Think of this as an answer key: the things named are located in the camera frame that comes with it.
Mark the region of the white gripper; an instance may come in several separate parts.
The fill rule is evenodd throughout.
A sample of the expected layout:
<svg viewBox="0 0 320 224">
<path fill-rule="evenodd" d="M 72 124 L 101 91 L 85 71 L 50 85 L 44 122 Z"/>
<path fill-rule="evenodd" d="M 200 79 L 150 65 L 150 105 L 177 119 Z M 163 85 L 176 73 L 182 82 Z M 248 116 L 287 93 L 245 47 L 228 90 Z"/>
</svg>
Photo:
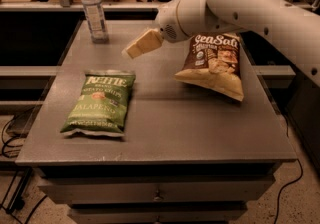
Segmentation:
<svg viewBox="0 0 320 224">
<path fill-rule="evenodd" d="M 164 39 L 171 43 L 189 39 L 192 34 L 187 32 L 181 23 L 185 1 L 172 0 L 160 5 L 155 19 L 159 30 L 145 31 L 122 50 L 122 55 L 134 59 L 160 48 Z"/>
</svg>

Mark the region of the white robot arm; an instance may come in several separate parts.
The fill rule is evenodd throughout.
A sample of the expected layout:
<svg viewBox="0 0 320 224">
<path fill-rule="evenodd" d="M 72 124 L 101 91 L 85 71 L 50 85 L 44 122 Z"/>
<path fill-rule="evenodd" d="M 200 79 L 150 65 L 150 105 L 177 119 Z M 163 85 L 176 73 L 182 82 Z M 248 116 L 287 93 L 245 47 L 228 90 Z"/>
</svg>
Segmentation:
<svg viewBox="0 0 320 224">
<path fill-rule="evenodd" d="M 198 33 L 252 31 L 320 85 L 320 16 L 285 0 L 172 0 L 159 6 L 156 27 L 124 48 L 136 58 Z"/>
</svg>

